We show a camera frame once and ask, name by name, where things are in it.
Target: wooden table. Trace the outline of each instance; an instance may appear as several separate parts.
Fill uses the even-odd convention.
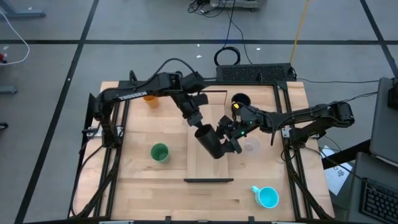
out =
[[[117,85],[118,82],[103,82],[101,89]],[[291,82],[288,83],[288,87],[292,109],[307,108],[303,83]],[[218,85],[209,86],[206,90],[225,90],[206,93],[209,105],[200,107],[206,122],[219,120],[223,113],[230,116],[230,99],[239,92],[247,94],[253,106],[266,111],[276,111],[271,86]],[[285,110],[281,91],[280,97]],[[192,150],[197,146],[196,139],[192,139],[192,131],[172,99],[163,97],[159,98],[159,101],[160,105],[156,110],[150,109],[142,99],[130,102],[113,202],[113,220],[164,220],[165,216],[171,216],[172,220],[246,221],[248,216],[254,216],[256,221],[294,220],[286,165],[280,158],[283,147],[279,132],[276,134],[274,145],[270,146],[271,135],[257,129],[249,133],[248,138],[258,139],[261,144],[260,150],[243,151],[241,154],[229,153],[221,158],[223,161],[211,160],[201,165],[201,169],[198,164],[189,160],[195,156],[210,155],[205,150]],[[119,123],[123,106],[122,103],[119,109]],[[245,139],[241,138],[239,143],[243,146],[244,141]],[[150,158],[150,149],[158,142],[168,145],[170,149],[168,164],[159,164]],[[85,158],[100,145],[100,138],[91,140],[87,145]],[[313,139],[308,140],[307,146],[318,149],[317,142]],[[104,152],[105,150],[102,150],[90,159],[81,173],[74,201],[77,212],[86,205],[98,188]],[[320,156],[307,149],[302,149],[301,153],[309,191],[325,211],[334,216]],[[187,177],[207,175],[228,176],[234,181],[212,184],[188,184],[183,181]],[[250,190],[252,185],[275,188],[280,197],[278,206],[274,209],[259,207]],[[301,216],[305,217],[302,194],[298,188],[297,190]],[[105,211],[108,191],[103,197],[101,214]]]

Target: green cup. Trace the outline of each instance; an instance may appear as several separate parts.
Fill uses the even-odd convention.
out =
[[[157,162],[166,163],[169,159],[169,149],[163,143],[158,143],[150,150],[150,156]]]

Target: keyboard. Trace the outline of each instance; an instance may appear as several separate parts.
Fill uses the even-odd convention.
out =
[[[384,223],[398,224],[398,190],[364,178],[359,212]]]

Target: teal mug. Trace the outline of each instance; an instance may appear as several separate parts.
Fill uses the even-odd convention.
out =
[[[275,208],[279,203],[279,195],[272,187],[264,187],[259,189],[251,186],[251,190],[255,193],[256,203],[263,208]]]

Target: black cable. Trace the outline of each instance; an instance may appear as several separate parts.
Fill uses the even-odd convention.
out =
[[[294,153],[293,153],[293,156],[292,156],[289,160],[287,160],[287,159],[284,159],[284,158],[283,158],[283,153],[284,153],[284,152],[285,152],[285,149],[282,150],[282,152],[280,152],[280,158],[281,158],[284,162],[290,162],[290,161],[293,160],[294,157],[296,156],[296,150],[295,150]]]
[[[379,82],[379,80],[371,80],[371,81],[360,81],[360,82],[349,82],[349,81],[311,81],[307,80],[306,78],[298,78],[297,80],[305,80],[310,83],[351,83],[351,84],[360,84],[360,83],[372,83],[372,82]]]
[[[236,54],[236,61],[234,65],[239,65],[241,63],[241,53],[236,47],[223,47],[222,49],[219,49],[216,54],[214,55],[214,64],[220,65],[218,63],[218,54],[223,52],[224,50],[230,50],[233,51]]]
[[[376,91],[372,92],[372,93],[364,93],[362,95],[355,96],[355,97],[353,97],[353,98],[351,98],[349,100],[343,100],[342,102],[346,102],[347,103],[347,102],[350,102],[352,100],[356,100],[356,99],[363,98],[363,97],[369,97],[369,96],[373,96],[373,95],[376,95],[376,94],[377,94]]]
[[[219,16],[223,11],[224,11],[224,9],[225,9],[225,5],[226,4],[224,4],[224,6],[223,6],[223,8],[217,13],[217,14],[215,14],[214,16],[207,16],[207,14],[209,13],[209,12],[213,12],[214,10],[216,10],[216,9],[218,9],[218,6],[220,6],[220,3],[221,2],[223,2],[222,0],[219,0],[218,1],[218,5],[217,5],[217,7],[215,7],[214,9],[211,9],[211,10],[208,10],[208,11],[205,11],[205,12],[203,12],[202,14],[201,14],[201,16],[204,16],[204,17],[207,17],[207,18],[214,18],[214,17],[217,17],[217,16]]]
[[[340,149],[332,149],[332,148],[329,148],[329,147],[327,147],[327,149],[330,149],[330,150],[333,150],[333,151],[337,151],[337,152],[341,152],[341,150]]]
[[[224,47],[225,47],[226,44],[228,43],[229,30],[231,29],[232,17],[234,16],[235,2],[236,2],[236,0],[234,0],[234,3],[233,3],[233,5],[232,5],[231,17],[229,18],[228,32],[226,33],[226,39],[225,39]]]
[[[241,36],[242,36],[242,43],[243,43],[243,48],[244,48],[244,53],[246,54],[246,58],[248,58],[248,61],[250,62],[250,64],[253,64],[253,63],[251,62],[250,58],[249,58],[248,51],[246,50],[246,44],[244,43],[244,36],[243,36],[242,30],[238,27],[238,25],[236,25],[236,24],[234,23],[234,21],[232,20],[232,18],[229,16],[228,11],[225,11],[225,12],[227,13],[227,15],[228,15],[229,19],[231,20],[232,24],[234,24],[234,26],[235,26],[235,27],[238,29],[238,31],[241,33]]]
[[[234,3],[233,3],[233,5],[232,5],[231,17],[228,15],[228,17],[229,17],[229,26],[228,26],[228,31],[227,31],[227,33],[226,33],[226,39],[225,39],[224,46],[223,46],[221,49],[219,49],[219,50],[216,52],[216,54],[214,55],[214,63],[215,63],[216,65],[220,65],[220,64],[218,63],[218,54],[220,54],[220,53],[221,53],[222,51],[224,51],[224,50],[231,50],[231,51],[235,52],[236,58],[237,58],[237,59],[236,59],[234,65],[239,65],[239,64],[241,63],[241,53],[240,53],[240,51],[239,51],[236,47],[225,47],[226,44],[228,43],[229,32],[230,32],[230,30],[231,30],[231,23],[232,23],[232,17],[233,17],[234,9],[235,9],[235,2],[236,2],[236,0],[234,0]]]
[[[79,183],[81,171],[83,170],[83,168],[84,168],[84,166],[86,165],[86,163],[87,163],[93,156],[95,156],[95,154],[97,154],[97,153],[100,151],[100,149],[102,149],[102,148],[103,148],[103,146],[101,145],[101,146],[100,146],[99,148],[97,148],[93,153],[91,153],[91,155],[89,155],[89,156],[87,157],[87,159],[81,164],[81,167],[80,167],[79,171],[77,172],[75,185],[73,186],[73,190],[72,190],[72,199],[70,200],[70,211],[71,211],[71,213],[72,213],[73,216],[76,216],[76,213],[75,213],[75,211],[74,211],[74,209],[73,209],[73,201],[74,201],[74,199],[75,199],[75,194],[76,194],[77,186],[78,186],[78,183]]]
[[[194,0],[188,5],[188,13],[197,13],[197,11],[202,10],[204,6],[209,4],[209,0]]]
[[[145,82],[143,82],[143,83],[141,83],[141,84],[139,84],[139,85],[124,87],[124,88],[120,88],[120,87],[111,87],[111,88],[107,88],[107,89],[103,90],[101,93],[99,93],[99,95],[97,96],[97,98],[102,97],[102,96],[104,95],[105,92],[110,91],[110,90],[131,90],[131,89],[134,89],[134,88],[142,87],[142,86],[148,84],[150,81],[152,81],[152,80],[156,77],[156,75],[161,71],[161,69],[162,69],[167,63],[169,63],[169,62],[171,62],[171,61],[173,61],[173,60],[176,60],[176,61],[179,61],[179,62],[183,63],[185,66],[187,66],[187,67],[191,70],[192,73],[195,73],[194,69],[193,69],[187,62],[185,62],[185,61],[183,61],[183,60],[181,60],[181,59],[179,59],[179,58],[169,58],[169,59],[167,59],[165,62],[163,62],[163,64],[156,70],[156,72],[155,72],[147,81],[145,81]]]
[[[122,130],[122,131],[118,134],[118,137],[120,137],[120,136],[122,135],[123,132],[124,132],[124,130]],[[83,150],[83,148],[86,147],[86,145],[88,144],[88,142],[89,142],[90,140],[92,140],[92,139],[95,137],[95,134],[94,134],[89,140],[87,140],[86,143],[84,143],[84,145],[83,145],[83,147],[81,148],[81,150]],[[95,155],[100,151],[100,149],[102,149],[102,148],[103,148],[103,146],[101,145],[101,146],[100,146],[99,148],[97,148],[93,153],[91,153],[91,154],[87,157],[87,159],[85,159],[85,161],[81,164],[81,166],[80,166],[80,168],[79,168],[79,170],[78,170],[78,172],[77,172],[77,174],[76,174],[76,181],[75,181],[75,184],[73,185],[73,190],[72,190],[72,199],[70,200],[70,205],[69,205],[70,211],[71,211],[71,213],[72,213],[73,216],[76,216],[76,213],[75,213],[75,211],[74,211],[74,209],[73,209],[73,201],[74,201],[74,199],[75,199],[75,194],[76,194],[77,186],[78,186],[78,183],[79,183],[80,174],[81,174],[81,172],[82,172],[84,166],[86,165],[86,163],[87,163],[93,156],[95,156]]]
[[[347,168],[343,167],[342,165],[338,164],[337,162],[335,162],[335,161],[329,159],[329,158],[325,155],[325,153],[322,152],[322,150],[321,150],[320,152],[318,152],[317,150],[311,149],[311,148],[309,148],[309,147],[304,147],[304,148],[309,149],[309,150],[312,150],[312,151],[318,153],[321,157],[322,157],[322,155],[323,155],[323,156],[325,157],[325,159],[328,160],[328,161],[330,161],[332,164],[334,164],[334,165],[336,165],[336,166],[340,166],[341,168],[343,168],[344,170],[346,170],[347,172],[349,172],[350,174],[352,174],[354,177],[358,178],[359,180],[362,180],[362,178],[359,177],[358,175],[354,174],[354,172],[351,172],[349,169],[347,169]]]
[[[337,146],[337,148],[340,150],[340,152],[342,151],[342,149],[340,148],[340,146],[339,146],[333,139],[329,138],[329,137],[326,136],[326,135],[324,135],[323,137],[325,137],[325,138],[329,139],[331,142],[333,142],[333,143]]]

